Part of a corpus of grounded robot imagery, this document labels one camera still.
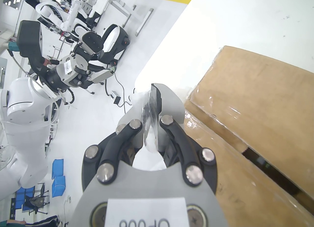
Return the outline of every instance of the white floor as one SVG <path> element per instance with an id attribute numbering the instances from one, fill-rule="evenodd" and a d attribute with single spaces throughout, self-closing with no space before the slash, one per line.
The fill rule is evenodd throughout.
<path id="1" fill-rule="evenodd" d="M 138 27 L 136 20 L 130 18 L 125 27 L 131 43 L 118 64 L 116 76 L 124 86 L 125 100 L 128 100 L 128 96 L 133 92 L 134 82 L 138 74 L 186 5 L 165 0 L 123 1 L 129 6 L 136 4 L 136 11 L 139 15 L 145 15 L 150 8 L 154 8 L 151 17 L 138 37 L 134 35 Z M 124 18 L 114 7 L 109 6 L 101 18 L 96 32 L 102 34 L 103 29 L 112 23 L 121 25 Z M 182 39 L 181 42 L 174 44 L 184 44 L 186 40 Z M 165 60 L 164 67 L 160 68 L 160 71 L 170 69 L 171 64 L 168 64 Z M 121 96 L 123 95 L 122 87 L 117 83 L 114 76 L 108 79 L 107 89 L 108 91 L 114 90 Z M 123 107 L 119 108 L 113 104 L 111 99 L 106 96 L 103 86 L 100 84 L 92 85 L 89 90 L 94 91 L 95 95 L 91 95 L 83 89 L 73 89 L 75 101 L 72 106 L 61 106 L 60 123 L 56 137 L 49 146 L 47 155 L 49 165 L 52 165 L 54 159 L 64 159 L 64 175 L 66 176 L 64 195 L 50 198 L 50 205 L 42 209 L 42 211 L 48 212 L 48 215 L 37 214 L 34 219 L 31 219 L 24 213 L 17 213 L 16 219 L 25 218 L 26 221 L 38 221 L 55 214 L 60 215 L 63 221 L 65 215 L 67 221 L 71 219 L 75 206 L 82 195 L 81 166 L 85 149 L 92 144 L 98 144 L 113 133 L 119 119 L 124 115 Z M 71 99 L 71 95 L 68 93 L 66 97 L 68 100 Z M 44 181 L 46 189 L 51 189 L 51 166 Z M 71 203 L 68 202 L 68 196 L 71 197 Z"/>

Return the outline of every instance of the metal bolt head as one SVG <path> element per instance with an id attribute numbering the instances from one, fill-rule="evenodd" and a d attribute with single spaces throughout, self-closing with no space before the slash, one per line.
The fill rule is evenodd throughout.
<path id="1" fill-rule="evenodd" d="M 116 128 L 116 134 L 119 134 L 119 132 L 121 132 L 125 126 L 126 126 L 125 124 L 118 125 Z"/>
<path id="2" fill-rule="evenodd" d="M 89 159 L 92 159 L 92 158 L 96 157 L 97 153 L 98 153 L 98 146 L 97 145 L 92 145 L 92 146 L 89 146 L 86 149 L 85 157 L 89 158 Z"/>
<path id="3" fill-rule="evenodd" d="M 202 150 L 202 156 L 207 162 L 211 162 L 215 159 L 215 154 L 211 149 L 204 148 Z"/>
<path id="4" fill-rule="evenodd" d="M 161 118 L 161 122 L 164 124 L 164 125 L 170 125 L 173 123 L 173 118 L 171 115 L 164 115 L 162 118 Z"/>
<path id="5" fill-rule="evenodd" d="M 205 214 L 198 206 L 187 206 L 187 215 L 189 218 L 190 227 L 206 227 Z"/>
<path id="6" fill-rule="evenodd" d="M 133 119 L 130 121 L 130 127 L 134 130 L 138 129 L 139 127 L 141 127 L 141 121 L 138 119 Z"/>
<path id="7" fill-rule="evenodd" d="M 106 183 L 112 178 L 114 171 L 113 165 L 104 163 L 98 168 L 96 177 L 100 183 Z"/>
<path id="8" fill-rule="evenodd" d="M 203 172 L 202 170 L 195 165 L 188 166 L 185 170 L 186 178 L 192 184 L 200 184 L 203 181 Z"/>

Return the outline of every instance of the white table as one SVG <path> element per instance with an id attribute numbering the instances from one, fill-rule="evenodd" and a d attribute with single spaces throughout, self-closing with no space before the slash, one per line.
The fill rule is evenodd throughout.
<path id="1" fill-rule="evenodd" d="M 314 0 L 192 0 L 135 81 L 170 87 L 182 101 L 220 49 L 233 46 L 314 73 Z"/>
<path id="2" fill-rule="evenodd" d="M 140 17 L 139 15 L 137 15 L 134 12 L 134 9 L 136 7 L 135 5 L 132 8 L 130 8 L 122 0 L 97 0 L 96 4 L 93 6 L 93 8 L 89 14 L 89 17 L 93 17 L 94 13 L 98 13 L 98 14 L 102 15 L 106 11 L 106 8 L 108 7 L 109 4 L 114 6 L 117 10 L 119 10 L 122 14 L 124 14 L 127 17 L 125 22 L 122 24 L 122 27 L 125 26 L 125 24 L 129 20 L 131 15 L 140 22 L 140 26 L 136 30 L 135 36 L 138 36 L 141 29 L 145 25 L 147 19 L 149 18 L 150 14 L 154 10 L 154 9 L 150 8 L 148 13 L 145 15 L 145 17 Z"/>

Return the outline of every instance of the label sticker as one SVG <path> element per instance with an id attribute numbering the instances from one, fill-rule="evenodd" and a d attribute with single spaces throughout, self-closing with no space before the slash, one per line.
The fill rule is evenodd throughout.
<path id="1" fill-rule="evenodd" d="M 71 60 L 64 63 L 64 73 L 69 74 L 72 71 Z"/>
<path id="2" fill-rule="evenodd" d="M 109 199 L 105 227 L 189 227 L 185 198 Z"/>

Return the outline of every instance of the humanoid robot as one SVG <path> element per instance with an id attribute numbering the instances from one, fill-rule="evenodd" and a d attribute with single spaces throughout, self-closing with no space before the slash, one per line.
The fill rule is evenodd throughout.
<path id="1" fill-rule="evenodd" d="M 39 0 L 25 0 L 30 6 L 32 6 L 41 18 L 46 22 L 60 28 L 62 31 L 68 31 L 72 33 L 76 38 L 81 34 L 85 34 L 87 31 L 91 31 L 96 25 L 88 25 L 85 17 L 78 12 L 80 9 L 80 2 L 77 0 L 75 3 L 72 1 L 74 17 L 69 17 L 70 14 L 65 12 L 56 1 L 44 1 Z"/>
<path id="2" fill-rule="evenodd" d="M 1 90 L 0 115 L 14 157 L 0 170 L 0 200 L 21 186 L 30 188 L 47 174 L 45 141 L 55 118 L 52 107 L 60 94 L 70 87 L 87 89 L 112 76 L 114 71 L 89 64 L 90 56 L 72 53 L 49 69 L 42 57 L 42 33 L 37 21 L 22 21 L 17 42 L 7 44 L 10 55 L 19 52 L 28 58 L 31 77 L 13 81 L 9 90 Z"/>

